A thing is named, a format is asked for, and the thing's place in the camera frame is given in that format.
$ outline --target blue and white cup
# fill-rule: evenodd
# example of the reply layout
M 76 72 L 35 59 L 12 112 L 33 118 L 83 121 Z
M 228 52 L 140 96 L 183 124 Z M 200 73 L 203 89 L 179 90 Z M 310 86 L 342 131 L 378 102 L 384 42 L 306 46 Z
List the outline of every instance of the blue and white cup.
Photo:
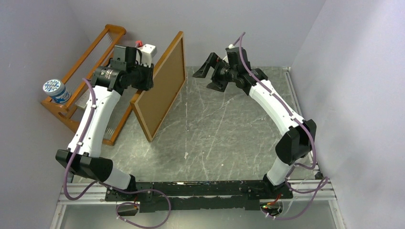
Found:
M 66 103 L 71 96 L 65 85 L 58 79 L 47 81 L 43 85 L 43 91 L 57 104 Z

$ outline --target grey marble floor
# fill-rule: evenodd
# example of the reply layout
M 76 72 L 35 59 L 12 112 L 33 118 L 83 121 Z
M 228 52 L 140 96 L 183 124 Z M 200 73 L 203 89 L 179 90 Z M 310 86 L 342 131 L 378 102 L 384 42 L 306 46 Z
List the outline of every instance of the grey marble floor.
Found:
M 276 159 L 281 138 L 276 125 L 234 84 L 224 93 L 207 89 L 211 74 L 192 78 L 197 69 L 187 68 L 187 82 L 152 143 L 132 113 L 116 145 L 102 146 L 101 157 L 111 158 L 139 181 L 262 179 Z M 282 68 L 261 69 L 294 107 Z M 292 178 L 311 179 L 313 174 L 297 168 Z M 74 182 L 89 180 L 76 177 Z

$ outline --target purple tube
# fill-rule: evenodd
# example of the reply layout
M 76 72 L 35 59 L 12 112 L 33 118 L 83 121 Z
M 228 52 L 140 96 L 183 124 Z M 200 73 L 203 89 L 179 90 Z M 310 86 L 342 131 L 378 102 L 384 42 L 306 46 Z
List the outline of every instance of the purple tube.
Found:
M 89 81 L 88 81 L 87 79 L 83 78 L 83 80 L 84 80 L 84 82 L 86 83 L 86 85 L 87 85 L 88 88 L 89 88 L 89 91 L 90 91 L 90 94 L 91 94 L 91 98 L 92 98 L 92 104 L 95 105 L 95 104 L 96 104 L 96 94 L 94 93 L 93 87 L 91 86 L 91 84 L 89 83 Z M 89 129 L 91 120 L 93 119 L 94 109 L 95 109 L 95 108 L 92 107 L 91 110 L 90 110 L 90 114 L 89 114 L 89 117 L 87 118 L 86 125 L 85 125 L 85 127 L 84 127 L 84 129 L 83 129 L 81 135 L 79 136 L 79 142 L 82 142 L 82 141 L 83 141 L 83 139 L 84 139 L 84 137 L 85 137 L 85 135 L 86 135 L 86 133 L 87 133 L 87 130 Z M 90 183 L 90 184 L 83 190 L 83 192 L 80 193 L 80 195 L 78 195 L 77 197 L 72 197 L 72 196 L 69 195 L 69 193 L 68 193 L 68 191 L 67 191 L 67 177 L 68 177 L 68 175 L 69 175 L 70 166 L 72 165 L 73 159 L 75 158 L 75 156 L 76 156 L 77 152 L 79 151 L 79 149 L 80 149 L 80 146 L 79 146 L 79 145 L 76 145 L 76 148 L 75 148 L 75 150 L 73 151 L 72 156 L 70 157 L 69 162 L 67 163 L 66 169 L 65 169 L 65 171 L 64 171 L 63 189 L 64 189 L 64 195 L 66 196 L 66 198 L 67 198 L 68 200 L 78 200 L 80 197 L 82 197 L 82 196 L 86 193 L 86 191 L 87 191 L 93 184 L 97 183 L 97 181 L 93 181 L 92 183 Z
M 249 73 L 249 75 L 250 75 L 254 80 L 256 80 L 256 82 L 257 82 L 258 84 L 260 84 L 260 85 L 261 85 L 262 87 L 264 87 L 269 93 L 271 93 L 272 91 L 271 91 L 268 87 L 266 87 L 266 86 L 249 70 L 249 68 L 247 67 L 247 65 L 246 65 L 246 63 L 245 63 L 245 60 L 243 59 L 243 55 L 242 55 L 242 38 L 243 38 L 244 35 L 245 35 L 245 32 L 243 32 L 242 35 L 238 38 L 238 40 L 236 40 L 236 42 L 234 43 L 234 45 L 235 45 L 237 42 L 239 42 L 239 55 L 240 55 L 240 59 L 241 59 L 241 61 L 242 61 L 242 64 L 243 64 L 244 68 L 246 69 L 246 71 Z M 284 107 L 285 110 L 288 112 L 288 114 L 289 114 L 290 116 L 293 116 L 293 113 L 290 111 L 290 109 L 289 109 L 288 106 L 285 104 L 285 102 L 283 102 L 283 100 L 282 100 L 278 95 L 273 94 L 273 96 L 275 97 L 275 99 L 277 99 L 277 100 L 281 103 L 281 105 L 283 105 L 283 107 Z M 298 119 L 294 118 L 294 121 L 295 121 L 295 122 L 305 131 L 305 133 L 307 134 L 308 139 L 309 139 L 309 142 L 311 143 L 311 146 L 312 146 L 312 152 L 313 152 L 313 156 L 314 156 L 312 166 L 310 166 L 310 167 L 309 167 L 309 166 L 306 166 L 306 165 L 304 165 L 304 164 L 301 164 L 301 163 L 296 163 L 295 165 L 304 167 L 304 168 L 306 168 L 306 169 L 314 169 L 315 166 L 316 166 L 316 149 L 315 149 L 314 138 L 312 137 L 312 135 L 311 135 L 311 133 L 309 132 L 309 130 L 308 130 Z M 289 177 L 289 176 L 292 174 L 293 171 L 294 171 L 294 167 L 292 167 L 292 168 L 290 169 L 290 171 L 287 173 L 287 176 L 286 176 L 286 177 Z M 296 219 L 296 218 L 300 217 L 302 214 L 304 214 L 304 213 L 307 211 L 307 209 L 308 209 L 308 208 L 310 207 L 310 205 L 312 204 L 312 202 L 313 202 L 313 200 L 314 200 L 314 198 L 315 198 L 315 196 L 316 196 L 316 193 L 317 193 L 322 187 L 324 187 L 324 186 L 327 184 L 328 180 L 329 180 L 328 177 L 324 177 L 324 178 L 319 182 L 318 187 L 317 187 L 316 189 L 310 190 L 310 191 L 305 191 L 305 192 L 301 192 L 301 191 L 292 189 L 291 186 L 289 185 L 289 183 L 286 182 L 286 185 L 287 185 L 291 190 L 293 190 L 293 191 L 295 191 L 295 192 L 297 192 L 297 193 L 311 193 L 311 192 L 314 192 L 314 195 L 312 196 L 311 200 L 309 201 L 309 203 L 307 204 L 307 206 L 304 208 L 304 210 L 303 210 L 302 212 L 298 213 L 296 216 L 288 217 L 288 218 L 277 218 L 277 217 L 274 217 L 274 219 L 278 219 L 278 220 L 290 220 L 290 219 Z
M 315 196 L 316 196 L 316 193 L 319 191 L 319 189 L 321 189 L 320 186 L 321 186 L 322 182 L 325 181 L 325 184 L 326 184 L 326 183 L 328 182 L 328 180 L 329 180 L 328 177 L 324 177 L 324 178 L 319 182 L 318 187 L 315 189 L 316 191 L 314 192 L 314 195 L 312 196 L 311 200 L 309 201 L 309 203 L 305 206 L 305 208 L 304 208 L 300 213 L 298 213 L 297 215 L 292 216 L 292 217 L 286 217 L 286 218 L 274 217 L 274 219 L 276 219 L 276 220 L 292 220 L 292 219 L 296 219 L 296 218 L 302 216 L 302 215 L 308 210 L 308 208 L 311 206 L 312 202 L 314 201 L 314 198 L 315 198 Z
M 104 183 L 102 183 L 102 185 L 104 185 L 104 186 L 107 187 L 107 188 L 113 188 L 113 189 L 115 189 L 115 190 L 117 190 L 117 191 L 119 191 L 119 192 L 125 193 L 125 194 L 137 194 L 137 193 L 148 192 L 148 191 L 150 191 L 150 192 L 157 192 L 157 193 L 161 194 L 163 197 L 165 197 L 165 199 L 167 200 L 167 203 L 169 204 L 169 212 L 167 213 L 166 218 L 165 218 L 160 224 L 158 224 L 158 225 L 156 225 L 156 226 L 145 227 L 145 226 L 136 224 L 136 223 L 134 223 L 134 222 L 131 222 L 131 221 L 129 221 L 129 220 L 126 220 L 125 218 L 121 217 L 121 216 L 118 214 L 119 208 L 120 208 L 121 206 L 123 206 L 123 205 L 138 206 L 138 204 L 132 203 L 132 202 L 125 202 L 125 203 L 122 203 L 122 204 L 120 204 L 120 205 L 117 206 L 117 208 L 116 208 L 116 215 L 117 215 L 117 218 L 118 218 L 118 219 L 120 219 L 120 220 L 122 220 L 122 221 L 124 221 L 124 222 L 126 222 L 126 223 L 129 223 L 129 224 L 131 224 L 131 225 L 133 225 L 133 226 L 135 226 L 135 227 L 139 227 L 139 228 L 143 228 L 143 229 L 155 229 L 155 228 L 158 228 L 158 227 L 162 226 L 164 223 L 166 223 L 166 221 L 169 219 L 169 216 L 170 216 L 170 213 L 171 213 L 171 203 L 170 203 L 169 197 L 168 197 L 166 194 L 164 194 L 163 192 L 161 192 L 161 191 L 159 191 L 159 190 L 156 190 L 156 189 L 143 189 L 143 190 L 140 190 L 140 191 L 128 192 L 128 191 L 124 191 L 124 190 L 122 190 L 122 189 L 119 189 L 119 188 L 117 188 L 117 187 L 112 187 L 112 186 L 107 185 L 107 184 L 104 184 Z

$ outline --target red object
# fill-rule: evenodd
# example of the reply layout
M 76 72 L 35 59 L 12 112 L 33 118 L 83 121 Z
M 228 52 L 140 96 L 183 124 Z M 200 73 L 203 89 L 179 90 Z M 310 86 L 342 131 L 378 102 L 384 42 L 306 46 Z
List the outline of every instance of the red object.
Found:
M 267 205 L 275 204 L 278 201 L 278 199 L 280 199 L 280 197 L 281 197 L 281 193 L 277 196 L 277 198 L 273 202 L 269 202 L 269 203 L 267 203 Z
M 135 44 L 138 44 L 138 47 L 141 47 L 141 46 L 143 46 L 143 44 L 142 44 L 142 41 L 141 41 L 141 40 L 139 40 L 139 41 L 136 41 L 136 42 L 135 42 Z

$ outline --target cork board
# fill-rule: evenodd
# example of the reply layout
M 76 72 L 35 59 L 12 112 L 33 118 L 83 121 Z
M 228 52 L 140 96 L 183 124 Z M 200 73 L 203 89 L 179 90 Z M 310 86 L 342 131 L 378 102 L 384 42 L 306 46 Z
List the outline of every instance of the cork board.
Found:
M 156 63 L 154 86 L 137 91 L 130 104 L 148 141 L 152 141 L 186 81 L 183 32 L 173 39 Z

